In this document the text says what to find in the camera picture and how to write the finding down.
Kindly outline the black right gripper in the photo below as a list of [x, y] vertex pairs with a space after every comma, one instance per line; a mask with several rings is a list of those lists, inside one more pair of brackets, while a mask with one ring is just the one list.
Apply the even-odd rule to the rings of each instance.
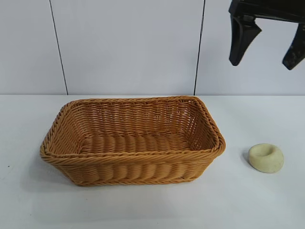
[[233, 0], [229, 12], [232, 29], [229, 61], [233, 66], [240, 63], [251, 42], [262, 31], [253, 17], [299, 23], [282, 64], [292, 70], [305, 58], [304, 0]]

